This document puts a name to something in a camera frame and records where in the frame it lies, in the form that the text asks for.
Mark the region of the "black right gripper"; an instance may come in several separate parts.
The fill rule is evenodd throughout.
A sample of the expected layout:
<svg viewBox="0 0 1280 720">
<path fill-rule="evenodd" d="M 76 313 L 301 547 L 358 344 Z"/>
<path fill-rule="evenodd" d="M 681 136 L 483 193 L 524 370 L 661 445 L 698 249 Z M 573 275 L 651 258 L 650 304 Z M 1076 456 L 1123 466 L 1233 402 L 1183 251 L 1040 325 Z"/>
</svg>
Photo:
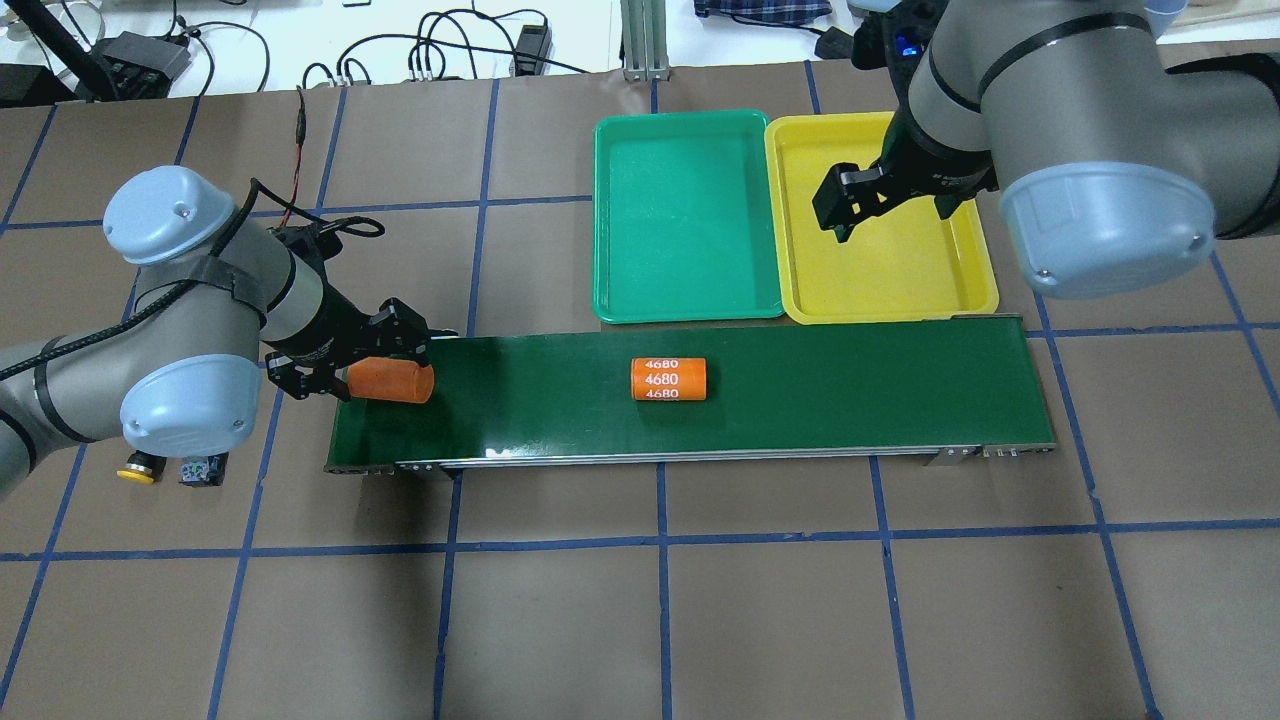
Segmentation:
<svg viewBox="0 0 1280 720">
<path fill-rule="evenodd" d="M 812 205 L 823 231 L 846 243 L 859 224 L 918 197 L 932 197 L 946 222 L 978 193 L 1000 190 L 991 152 L 957 150 L 928 136 L 897 110 L 876 165 L 832 165 Z"/>
</svg>

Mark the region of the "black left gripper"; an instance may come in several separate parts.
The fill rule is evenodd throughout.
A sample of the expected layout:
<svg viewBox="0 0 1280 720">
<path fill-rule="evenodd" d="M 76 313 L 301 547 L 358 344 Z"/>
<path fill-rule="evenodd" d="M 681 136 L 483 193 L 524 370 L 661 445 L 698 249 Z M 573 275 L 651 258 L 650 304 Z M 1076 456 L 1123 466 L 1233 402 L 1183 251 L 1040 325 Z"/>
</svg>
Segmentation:
<svg viewBox="0 0 1280 720">
<path fill-rule="evenodd" d="M 353 396 L 339 369 L 365 357 L 430 363 L 431 328 L 399 299 L 385 300 L 372 315 L 335 290 L 292 290 L 268 313 L 262 342 L 268 379 L 292 398 Z"/>
</svg>

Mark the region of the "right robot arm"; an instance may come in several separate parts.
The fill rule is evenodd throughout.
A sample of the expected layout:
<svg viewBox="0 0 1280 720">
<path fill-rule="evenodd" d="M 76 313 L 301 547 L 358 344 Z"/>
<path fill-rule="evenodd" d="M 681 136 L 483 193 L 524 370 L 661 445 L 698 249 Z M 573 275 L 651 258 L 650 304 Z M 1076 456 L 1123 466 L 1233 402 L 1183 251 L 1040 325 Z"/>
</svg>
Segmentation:
<svg viewBox="0 0 1280 720">
<path fill-rule="evenodd" d="M 838 241 L 931 197 L 998 191 L 1025 282 L 1056 299 L 1187 274 L 1277 233 L 1277 54 L 1164 67 L 1149 1 L 901 1 L 873 23 L 899 108 L 812 205 Z"/>
</svg>

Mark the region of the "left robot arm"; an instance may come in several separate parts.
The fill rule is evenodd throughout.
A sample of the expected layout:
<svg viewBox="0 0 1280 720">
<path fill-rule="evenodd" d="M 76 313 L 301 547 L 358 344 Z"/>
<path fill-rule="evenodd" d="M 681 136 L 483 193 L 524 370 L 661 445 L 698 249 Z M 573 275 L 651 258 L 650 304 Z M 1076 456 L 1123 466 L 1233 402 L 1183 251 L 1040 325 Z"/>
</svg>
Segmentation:
<svg viewBox="0 0 1280 720">
<path fill-rule="evenodd" d="M 360 311 L 326 277 L 340 234 L 374 238 L 366 217 L 302 225 L 251 220 L 198 173 L 157 167 L 111 197 L 102 231 L 140 273 L 127 316 L 101 331 L 3 351 L 1 479 L 9 492 L 50 455 L 120 437 L 125 475 L 168 459 L 211 459 L 253 433 L 265 380 L 293 398 L 422 404 L 436 332 L 398 299 Z"/>
</svg>

